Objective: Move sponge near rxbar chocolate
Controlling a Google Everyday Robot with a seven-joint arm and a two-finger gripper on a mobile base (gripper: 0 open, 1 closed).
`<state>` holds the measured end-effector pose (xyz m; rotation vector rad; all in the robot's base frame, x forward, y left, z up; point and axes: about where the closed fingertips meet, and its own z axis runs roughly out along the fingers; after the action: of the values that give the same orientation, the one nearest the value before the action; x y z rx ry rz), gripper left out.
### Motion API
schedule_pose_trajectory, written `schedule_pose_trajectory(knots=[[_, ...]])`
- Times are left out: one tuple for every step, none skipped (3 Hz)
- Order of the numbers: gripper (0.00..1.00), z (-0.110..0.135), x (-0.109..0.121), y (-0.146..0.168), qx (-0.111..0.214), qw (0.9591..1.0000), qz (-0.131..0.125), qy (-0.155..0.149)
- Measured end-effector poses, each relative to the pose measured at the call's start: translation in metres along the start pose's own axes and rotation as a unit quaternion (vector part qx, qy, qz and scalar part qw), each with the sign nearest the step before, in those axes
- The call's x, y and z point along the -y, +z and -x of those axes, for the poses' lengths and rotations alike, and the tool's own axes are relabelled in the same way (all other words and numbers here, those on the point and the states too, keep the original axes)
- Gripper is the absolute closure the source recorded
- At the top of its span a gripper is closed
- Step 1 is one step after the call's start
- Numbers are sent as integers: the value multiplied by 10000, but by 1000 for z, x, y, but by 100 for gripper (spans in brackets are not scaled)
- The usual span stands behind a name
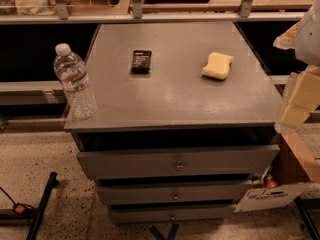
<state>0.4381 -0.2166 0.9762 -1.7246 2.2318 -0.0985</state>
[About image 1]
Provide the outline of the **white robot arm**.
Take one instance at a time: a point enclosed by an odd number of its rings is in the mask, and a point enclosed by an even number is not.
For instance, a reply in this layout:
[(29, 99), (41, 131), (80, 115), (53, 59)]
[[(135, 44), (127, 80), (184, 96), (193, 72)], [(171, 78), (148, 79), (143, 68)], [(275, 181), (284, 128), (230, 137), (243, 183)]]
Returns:
[(278, 133), (288, 134), (300, 128), (320, 105), (320, 1), (278, 36), (273, 46), (293, 49), (295, 58), (307, 65), (302, 73), (289, 76), (274, 125)]

